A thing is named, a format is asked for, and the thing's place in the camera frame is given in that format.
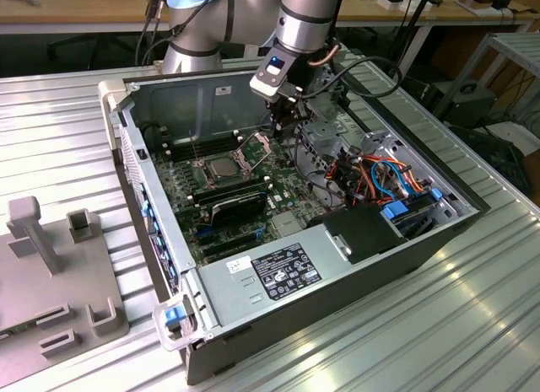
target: aluminum table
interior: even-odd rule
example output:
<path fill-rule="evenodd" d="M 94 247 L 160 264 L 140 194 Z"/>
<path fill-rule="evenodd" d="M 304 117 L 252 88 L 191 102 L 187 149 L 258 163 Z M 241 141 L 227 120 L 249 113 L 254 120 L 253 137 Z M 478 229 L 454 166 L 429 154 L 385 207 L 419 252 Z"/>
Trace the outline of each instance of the aluminum table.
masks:
<path fill-rule="evenodd" d="M 157 299 L 96 89 L 100 80 L 152 73 L 0 80 L 0 213 L 8 198 L 23 194 L 38 197 L 44 221 L 81 207 L 99 213 L 131 326 L 121 339 L 6 390 L 538 390 L 540 210 L 402 90 L 382 102 L 492 210 L 417 271 L 187 387 L 180 356 L 161 348 L 150 319 Z M 374 91 L 392 84 L 371 65 L 353 74 Z M 365 103 L 351 98 L 350 107 L 377 128 Z"/>

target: blue tab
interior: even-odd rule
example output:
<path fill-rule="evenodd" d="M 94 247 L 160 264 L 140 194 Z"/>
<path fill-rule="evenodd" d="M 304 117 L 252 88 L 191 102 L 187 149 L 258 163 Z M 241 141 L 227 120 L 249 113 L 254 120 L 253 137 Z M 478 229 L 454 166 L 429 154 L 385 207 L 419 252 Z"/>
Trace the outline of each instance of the blue tab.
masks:
<path fill-rule="evenodd" d="M 167 309 L 165 311 L 165 326 L 169 327 L 177 323 L 182 322 L 187 317 L 186 310 L 183 305 L 175 306 L 174 308 Z"/>
<path fill-rule="evenodd" d="M 382 209 L 388 219 L 393 219 L 399 215 L 403 215 L 405 212 L 408 212 L 408 208 L 405 207 L 405 204 L 401 201 L 389 202 Z"/>
<path fill-rule="evenodd" d="M 434 188 L 433 190 L 431 190 L 431 195 L 434 197 L 436 201 L 442 198 L 442 192 L 440 192 L 438 188 Z"/>
<path fill-rule="evenodd" d="M 149 207 L 150 207 L 150 205 L 149 205 L 149 202 L 148 202 L 148 200 L 147 200 L 147 201 L 145 201 L 145 202 L 143 203 L 143 207 L 141 208 L 141 215 L 143 215 L 143 217 L 147 217 L 147 216 L 148 216 L 148 214 L 149 214 Z"/>

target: white plastic part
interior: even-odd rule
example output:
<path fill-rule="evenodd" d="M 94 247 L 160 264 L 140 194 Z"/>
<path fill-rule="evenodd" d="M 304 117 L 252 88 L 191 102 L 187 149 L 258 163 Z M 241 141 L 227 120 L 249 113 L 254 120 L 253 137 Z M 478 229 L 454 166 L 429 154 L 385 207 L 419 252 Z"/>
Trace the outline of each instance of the white plastic part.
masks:
<path fill-rule="evenodd" d="M 120 102 L 126 98 L 126 85 L 122 80 L 104 80 L 98 84 L 100 94 L 101 114 L 105 122 L 105 131 L 107 132 L 107 141 L 111 150 L 116 149 L 115 129 L 117 122 L 111 119 L 111 112 L 116 110 Z"/>
<path fill-rule="evenodd" d="M 161 342 L 161 346 L 163 346 L 163 348 L 167 350 L 168 352 L 182 350 L 184 348 L 187 348 L 193 342 L 199 341 L 201 339 L 212 338 L 211 333 L 207 334 L 207 331 L 205 331 L 204 326 L 203 326 L 203 320 L 197 314 L 197 308 L 195 304 L 193 304 L 193 308 L 195 309 L 197 329 L 193 331 L 193 333 L 175 339 L 172 337 L 173 335 L 169 331 L 167 326 L 165 326 L 165 323 L 167 321 L 165 317 L 165 311 L 171 308 L 174 308 L 176 306 L 183 306 L 185 311 L 190 310 L 183 303 L 184 298 L 187 296 L 188 296 L 187 293 L 183 291 L 179 291 L 173 298 L 157 305 L 154 308 L 154 312 L 152 312 L 152 319 L 154 320 L 154 324 L 158 331 L 159 341 Z"/>

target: power supply label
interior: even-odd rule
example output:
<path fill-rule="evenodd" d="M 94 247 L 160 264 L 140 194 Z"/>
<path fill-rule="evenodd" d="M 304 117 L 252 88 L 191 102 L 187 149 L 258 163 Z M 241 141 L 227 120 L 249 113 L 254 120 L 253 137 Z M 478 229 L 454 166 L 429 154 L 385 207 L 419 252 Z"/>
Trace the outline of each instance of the power supply label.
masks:
<path fill-rule="evenodd" d="M 300 243 L 252 260 L 251 265 L 274 301 L 321 280 Z"/>

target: electronic equipment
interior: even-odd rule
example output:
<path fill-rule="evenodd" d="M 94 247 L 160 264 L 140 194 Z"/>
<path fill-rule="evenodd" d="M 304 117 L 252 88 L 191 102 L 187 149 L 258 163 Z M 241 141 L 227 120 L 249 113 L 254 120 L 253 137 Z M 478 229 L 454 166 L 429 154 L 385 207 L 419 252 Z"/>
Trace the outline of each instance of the electronic equipment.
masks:
<path fill-rule="evenodd" d="M 501 10 L 507 8 L 512 0 L 491 0 L 491 7 Z"/>
<path fill-rule="evenodd" d="M 432 83 L 421 97 L 421 104 L 433 112 L 452 82 Z M 495 94 L 474 80 L 468 80 L 448 105 L 440 119 L 452 125 L 466 128 L 475 127 L 481 118 L 486 116 L 497 100 Z"/>
<path fill-rule="evenodd" d="M 417 269 L 489 209 L 378 99 L 375 132 L 339 85 L 270 123 L 255 70 L 100 84 L 170 297 L 159 339 L 188 384 Z"/>

